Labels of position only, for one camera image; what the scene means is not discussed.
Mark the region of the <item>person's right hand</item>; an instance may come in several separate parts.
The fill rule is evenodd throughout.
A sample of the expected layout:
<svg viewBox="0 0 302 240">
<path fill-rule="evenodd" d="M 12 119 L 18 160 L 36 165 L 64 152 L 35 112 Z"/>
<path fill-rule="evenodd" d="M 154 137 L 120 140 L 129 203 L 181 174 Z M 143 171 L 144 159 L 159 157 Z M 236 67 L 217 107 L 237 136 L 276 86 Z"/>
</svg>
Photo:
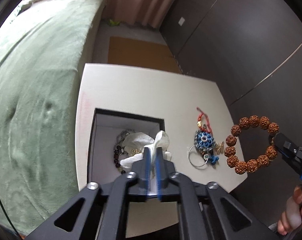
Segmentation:
<svg viewBox="0 0 302 240">
<path fill-rule="evenodd" d="M 277 223 L 277 232 L 285 236 L 302 225 L 302 186 L 298 185 L 286 201 L 286 208 Z"/>
</svg>

